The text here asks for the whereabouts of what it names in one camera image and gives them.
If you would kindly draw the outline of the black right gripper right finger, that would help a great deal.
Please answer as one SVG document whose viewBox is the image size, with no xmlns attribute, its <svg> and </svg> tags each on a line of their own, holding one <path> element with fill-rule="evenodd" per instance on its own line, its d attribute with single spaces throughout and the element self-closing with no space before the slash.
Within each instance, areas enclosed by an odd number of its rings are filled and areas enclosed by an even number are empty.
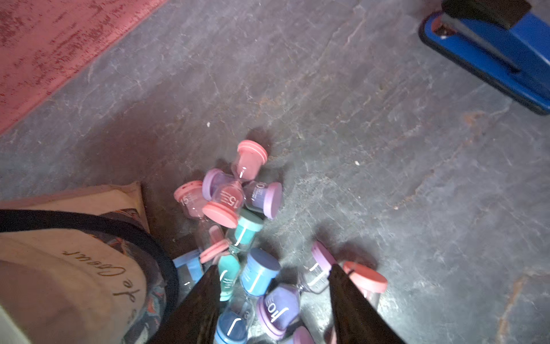
<svg viewBox="0 0 550 344">
<path fill-rule="evenodd" d="M 328 280 L 337 343 L 403 342 L 363 298 L 341 266 L 332 265 Z"/>
</svg>

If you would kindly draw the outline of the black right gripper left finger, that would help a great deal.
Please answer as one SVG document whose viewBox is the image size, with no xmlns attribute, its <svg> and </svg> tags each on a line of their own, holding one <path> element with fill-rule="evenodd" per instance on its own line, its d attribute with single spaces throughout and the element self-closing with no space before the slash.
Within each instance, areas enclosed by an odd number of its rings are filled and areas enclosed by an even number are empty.
<svg viewBox="0 0 550 344">
<path fill-rule="evenodd" d="M 149 342 L 212 343 L 220 314 L 220 293 L 219 267 L 212 265 Z"/>
</svg>

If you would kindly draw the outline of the pink hourglass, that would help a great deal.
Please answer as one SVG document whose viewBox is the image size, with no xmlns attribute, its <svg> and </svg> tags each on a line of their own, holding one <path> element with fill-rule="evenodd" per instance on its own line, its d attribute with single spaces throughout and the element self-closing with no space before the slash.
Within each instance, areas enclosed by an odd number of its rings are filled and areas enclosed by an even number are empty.
<svg viewBox="0 0 550 344">
<path fill-rule="evenodd" d="M 203 213 L 229 229 L 237 228 L 239 212 L 245 202 L 243 184 L 253 181 L 266 164 L 268 153 L 259 143 L 243 140 L 237 146 L 237 156 L 231 165 L 233 178 L 216 188 Z"/>
<path fill-rule="evenodd" d="M 387 279 L 373 269 L 356 262 L 345 262 L 341 268 L 360 290 L 363 298 L 365 298 L 377 311 L 380 296 L 388 288 Z M 337 343 L 333 327 L 331 330 L 330 342 Z"/>
</svg>

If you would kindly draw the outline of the cream canvas tote bag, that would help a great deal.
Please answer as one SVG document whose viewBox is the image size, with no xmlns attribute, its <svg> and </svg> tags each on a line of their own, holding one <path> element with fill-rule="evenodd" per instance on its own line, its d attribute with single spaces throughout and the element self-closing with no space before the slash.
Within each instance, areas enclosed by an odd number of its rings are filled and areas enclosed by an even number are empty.
<svg viewBox="0 0 550 344">
<path fill-rule="evenodd" d="M 1 203 L 1 342 L 146 343 L 178 297 L 138 182 Z"/>
</svg>

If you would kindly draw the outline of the purple hourglass front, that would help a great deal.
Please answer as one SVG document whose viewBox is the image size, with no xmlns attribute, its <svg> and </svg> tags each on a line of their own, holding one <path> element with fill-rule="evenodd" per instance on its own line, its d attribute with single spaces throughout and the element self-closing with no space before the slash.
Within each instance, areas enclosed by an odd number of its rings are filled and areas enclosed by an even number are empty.
<svg viewBox="0 0 550 344">
<path fill-rule="evenodd" d="M 300 290 L 293 285 L 281 284 L 256 303 L 256 315 L 262 330 L 279 343 L 315 343 L 304 326 L 296 328 L 291 335 L 287 331 L 300 316 Z"/>
</svg>

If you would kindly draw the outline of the purple hourglass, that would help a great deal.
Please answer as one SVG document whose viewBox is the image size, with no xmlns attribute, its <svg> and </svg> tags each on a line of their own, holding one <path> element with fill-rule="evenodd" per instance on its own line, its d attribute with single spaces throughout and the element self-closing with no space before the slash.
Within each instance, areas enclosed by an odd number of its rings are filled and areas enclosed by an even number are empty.
<svg viewBox="0 0 550 344">
<path fill-rule="evenodd" d="M 234 177 L 220 169 L 211 169 L 203 179 L 203 197 L 211 201 L 219 186 L 235 181 Z M 283 186 L 279 182 L 264 183 L 249 181 L 243 185 L 246 198 L 245 206 L 248 210 L 262 213 L 273 220 L 279 212 L 283 202 Z"/>
<path fill-rule="evenodd" d="M 300 316 L 300 290 L 293 285 L 281 284 L 256 303 L 256 315 L 262 330 L 279 343 L 315 343 L 304 326 L 296 328 L 291 335 L 287 331 Z"/>
</svg>

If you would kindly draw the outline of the pink hourglass top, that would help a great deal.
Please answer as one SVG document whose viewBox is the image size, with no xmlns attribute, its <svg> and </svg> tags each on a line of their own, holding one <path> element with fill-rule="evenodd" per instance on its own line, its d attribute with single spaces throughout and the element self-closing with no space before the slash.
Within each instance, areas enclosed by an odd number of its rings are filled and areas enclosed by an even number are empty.
<svg viewBox="0 0 550 344">
<path fill-rule="evenodd" d="M 239 212 L 245 202 L 243 184 L 253 181 L 266 164 L 268 153 L 259 143 L 243 140 L 237 146 L 237 156 L 231 165 L 233 178 L 216 188 L 203 213 L 229 229 L 237 228 Z"/>
</svg>

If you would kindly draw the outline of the purple hourglass middle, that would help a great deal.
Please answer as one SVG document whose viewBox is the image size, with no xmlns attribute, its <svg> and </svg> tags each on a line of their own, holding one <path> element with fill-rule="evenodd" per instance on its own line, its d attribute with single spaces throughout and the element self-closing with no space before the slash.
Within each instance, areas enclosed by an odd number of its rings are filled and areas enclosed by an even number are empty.
<svg viewBox="0 0 550 344">
<path fill-rule="evenodd" d="M 203 197 L 211 201 L 219 186 L 235 181 L 234 177 L 220 169 L 211 169 L 203 179 Z M 283 202 L 283 186 L 279 182 L 264 183 L 249 181 L 243 185 L 246 198 L 245 206 L 248 210 L 262 213 L 273 220 L 279 212 Z"/>
</svg>

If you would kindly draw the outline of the blue stapler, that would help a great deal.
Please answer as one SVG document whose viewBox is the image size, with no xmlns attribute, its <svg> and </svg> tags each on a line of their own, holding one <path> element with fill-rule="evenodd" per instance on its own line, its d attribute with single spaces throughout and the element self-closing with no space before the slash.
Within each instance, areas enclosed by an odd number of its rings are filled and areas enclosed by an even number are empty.
<svg viewBox="0 0 550 344">
<path fill-rule="evenodd" d="M 447 0 L 421 41 L 540 116 L 549 114 L 549 24 L 528 1 Z"/>
</svg>

